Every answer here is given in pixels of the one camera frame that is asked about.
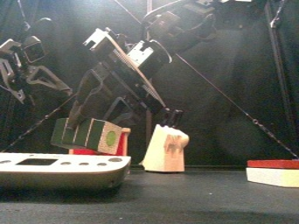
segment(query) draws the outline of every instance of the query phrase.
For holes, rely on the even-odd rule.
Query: red block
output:
[[[249,160],[248,167],[254,168],[277,168],[277,169],[299,169],[299,160]]]

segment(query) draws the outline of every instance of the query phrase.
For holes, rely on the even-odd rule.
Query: green box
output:
[[[117,154],[122,127],[89,118],[77,129],[67,129],[69,118],[57,121],[51,144],[66,149],[90,149]]]

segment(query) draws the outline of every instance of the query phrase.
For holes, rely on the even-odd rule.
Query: black table surface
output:
[[[246,171],[131,170],[102,192],[0,191],[0,223],[299,223],[299,188],[248,181]]]

